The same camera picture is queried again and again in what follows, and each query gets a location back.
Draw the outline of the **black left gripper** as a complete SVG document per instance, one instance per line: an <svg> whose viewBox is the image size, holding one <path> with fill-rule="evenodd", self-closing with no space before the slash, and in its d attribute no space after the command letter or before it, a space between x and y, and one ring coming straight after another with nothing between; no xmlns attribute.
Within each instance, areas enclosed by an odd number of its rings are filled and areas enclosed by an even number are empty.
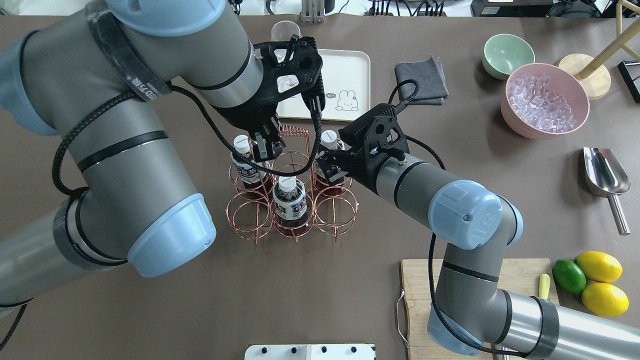
<svg viewBox="0 0 640 360"><path fill-rule="evenodd" d="M274 50L286 49L278 62ZM275 160L286 147L281 138L277 107L281 101L300 94L313 121L322 118L325 92L323 59L312 36L292 37L290 41L268 41L250 45L253 53L245 69L233 83L212 91L212 107L232 126L254 136L253 158L258 162ZM279 93L279 76L295 75L299 84Z"/></svg>

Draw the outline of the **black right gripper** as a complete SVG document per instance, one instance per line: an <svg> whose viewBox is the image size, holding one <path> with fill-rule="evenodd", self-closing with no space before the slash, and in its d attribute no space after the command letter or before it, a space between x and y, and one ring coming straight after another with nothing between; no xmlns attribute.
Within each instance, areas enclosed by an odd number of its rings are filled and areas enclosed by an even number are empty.
<svg viewBox="0 0 640 360"><path fill-rule="evenodd" d="M343 183L347 176L377 193L377 176L384 162L404 160L410 152L392 104L375 105L338 134L349 149L316 155L316 173L325 176L329 186Z"/></svg>

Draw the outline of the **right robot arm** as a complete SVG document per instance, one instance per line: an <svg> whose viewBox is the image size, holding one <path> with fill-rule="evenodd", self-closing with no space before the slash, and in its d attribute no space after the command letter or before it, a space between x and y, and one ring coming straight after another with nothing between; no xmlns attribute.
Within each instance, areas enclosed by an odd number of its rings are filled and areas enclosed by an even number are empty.
<svg viewBox="0 0 640 360"><path fill-rule="evenodd" d="M338 131L348 148L313 155L334 184L352 178L446 243L430 282L427 332L454 353L526 360L637 360L639 330L498 286L506 248L524 230L521 212L480 183L410 153L397 121L402 105L378 104ZM499 351L496 346L503 346Z"/></svg>

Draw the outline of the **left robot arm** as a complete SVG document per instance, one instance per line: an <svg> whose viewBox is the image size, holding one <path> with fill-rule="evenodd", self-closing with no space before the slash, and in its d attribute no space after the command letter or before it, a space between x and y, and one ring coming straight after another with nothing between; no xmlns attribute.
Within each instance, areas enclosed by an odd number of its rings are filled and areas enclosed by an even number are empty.
<svg viewBox="0 0 640 360"><path fill-rule="evenodd" d="M94 0L1 52L1 107L16 123L60 136L52 178L59 209L1 241L1 316L35 296L131 264L157 277L215 240L194 187L151 105L181 77L278 157L279 102L325 106L314 38L253 44L225 0Z"/></svg>

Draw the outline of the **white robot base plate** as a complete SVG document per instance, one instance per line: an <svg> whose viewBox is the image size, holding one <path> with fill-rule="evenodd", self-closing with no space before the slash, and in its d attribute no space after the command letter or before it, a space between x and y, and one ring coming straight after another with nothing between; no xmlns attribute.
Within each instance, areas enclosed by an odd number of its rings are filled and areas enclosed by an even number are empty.
<svg viewBox="0 0 640 360"><path fill-rule="evenodd" d="M245 360L375 360L374 344L254 344L244 354Z"/></svg>

